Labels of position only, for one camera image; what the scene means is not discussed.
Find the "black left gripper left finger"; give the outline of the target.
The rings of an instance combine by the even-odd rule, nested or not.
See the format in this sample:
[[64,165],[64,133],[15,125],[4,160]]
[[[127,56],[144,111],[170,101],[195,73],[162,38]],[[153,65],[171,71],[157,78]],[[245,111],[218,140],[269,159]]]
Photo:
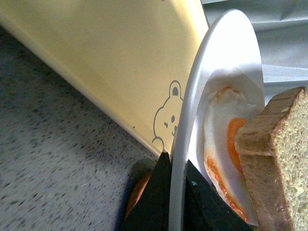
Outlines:
[[169,154],[162,152],[145,189],[120,231],[167,231],[171,163]]

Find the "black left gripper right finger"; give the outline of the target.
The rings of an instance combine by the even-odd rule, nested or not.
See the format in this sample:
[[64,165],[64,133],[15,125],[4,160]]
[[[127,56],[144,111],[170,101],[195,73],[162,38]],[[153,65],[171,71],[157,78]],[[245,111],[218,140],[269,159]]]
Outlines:
[[184,229],[186,231],[254,231],[210,186],[191,161],[187,162]]

